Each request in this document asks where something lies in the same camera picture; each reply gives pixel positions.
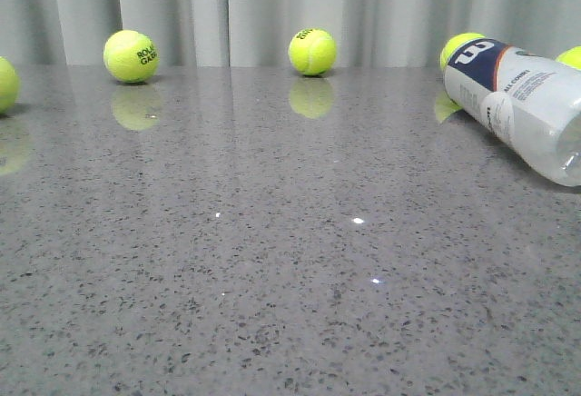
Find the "countertop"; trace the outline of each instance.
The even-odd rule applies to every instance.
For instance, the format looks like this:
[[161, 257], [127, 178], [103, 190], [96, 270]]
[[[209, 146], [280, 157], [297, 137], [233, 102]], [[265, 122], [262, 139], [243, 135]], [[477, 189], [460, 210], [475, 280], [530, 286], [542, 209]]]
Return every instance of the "countertop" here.
[[17, 69], [1, 394], [581, 394], [579, 191], [436, 68]]

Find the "tennis ball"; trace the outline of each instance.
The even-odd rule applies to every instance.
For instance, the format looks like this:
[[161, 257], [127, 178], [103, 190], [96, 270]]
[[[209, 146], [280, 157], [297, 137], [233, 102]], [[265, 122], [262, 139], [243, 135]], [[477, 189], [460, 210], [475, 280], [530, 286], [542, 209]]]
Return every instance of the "tennis ball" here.
[[575, 67], [575, 69], [581, 69], [581, 46], [565, 51], [555, 60], [567, 66]]
[[149, 37], [133, 30], [122, 30], [105, 43], [103, 61], [119, 81], [140, 83], [155, 74], [159, 57]]
[[0, 114], [12, 107], [18, 97], [20, 78], [8, 60], [0, 57]]
[[303, 75], [320, 75], [335, 63], [337, 46], [333, 37], [324, 30], [300, 30], [289, 45], [289, 58], [294, 68]]
[[309, 119], [318, 119], [333, 106], [333, 87], [324, 78], [299, 78], [289, 91], [290, 108]]
[[446, 42], [446, 45], [442, 49], [439, 55], [439, 68], [443, 71], [448, 64], [449, 58], [454, 54], [454, 52], [460, 48], [466, 42], [479, 39], [484, 37], [481, 33], [462, 33], [461, 35], [455, 35], [450, 40]]
[[120, 126], [143, 131], [155, 126], [161, 116], [163, 101], [150, 85], [120, 85], [113, 93], [111, 110]]

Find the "clear plastic bottle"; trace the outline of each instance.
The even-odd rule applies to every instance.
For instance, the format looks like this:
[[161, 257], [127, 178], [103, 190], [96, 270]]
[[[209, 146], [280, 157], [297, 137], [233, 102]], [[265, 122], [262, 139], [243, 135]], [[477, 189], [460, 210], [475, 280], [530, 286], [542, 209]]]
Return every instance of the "clear plastic bottle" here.
[[581, 185], [581, 71], [486, 37], [445, 62], [453, 101], [541, 175]]

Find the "gray curtain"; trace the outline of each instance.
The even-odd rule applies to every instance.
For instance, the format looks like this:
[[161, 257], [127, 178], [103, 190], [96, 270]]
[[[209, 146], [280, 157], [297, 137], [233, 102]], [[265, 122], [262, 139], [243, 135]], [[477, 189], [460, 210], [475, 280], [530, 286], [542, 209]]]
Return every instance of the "gray curtain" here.
[[15, 64], [100, 64], [121, 28], [157, 44], [162, 64], [288, 64], [304, 27], [329, 30], [337, 66], [437, 65], [464, 31], [547, 57], [581, 45], [581, 0], [0, 0], [0, 55]]

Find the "gray speckled countertop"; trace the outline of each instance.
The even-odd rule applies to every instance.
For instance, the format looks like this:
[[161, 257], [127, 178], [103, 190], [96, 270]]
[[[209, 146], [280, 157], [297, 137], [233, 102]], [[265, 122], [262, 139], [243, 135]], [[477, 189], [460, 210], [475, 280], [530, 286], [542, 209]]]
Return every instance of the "gray speckled countertop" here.
[[578, 191], [438, 70], [18, 70], [0, 394], [581, 394]]

